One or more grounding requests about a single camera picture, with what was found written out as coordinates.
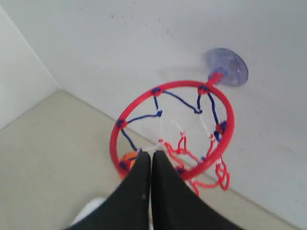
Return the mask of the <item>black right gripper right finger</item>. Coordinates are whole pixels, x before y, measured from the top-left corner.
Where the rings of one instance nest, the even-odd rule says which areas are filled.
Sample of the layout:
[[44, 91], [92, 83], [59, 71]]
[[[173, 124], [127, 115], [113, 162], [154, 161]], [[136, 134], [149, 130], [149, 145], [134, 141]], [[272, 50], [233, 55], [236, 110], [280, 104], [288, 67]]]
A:
[[151, 203], [155, 230], [242, 229], [195, 195], [161, 150], [153, 154]]

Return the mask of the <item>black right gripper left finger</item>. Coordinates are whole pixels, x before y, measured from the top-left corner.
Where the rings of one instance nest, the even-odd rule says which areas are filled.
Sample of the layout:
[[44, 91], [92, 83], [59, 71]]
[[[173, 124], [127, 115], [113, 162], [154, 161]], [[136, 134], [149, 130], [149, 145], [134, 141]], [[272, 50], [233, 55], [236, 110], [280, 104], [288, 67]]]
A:
[[68, 230], [148, 230], [151, 158], [140, 152], [117, 189], [88, 216]]

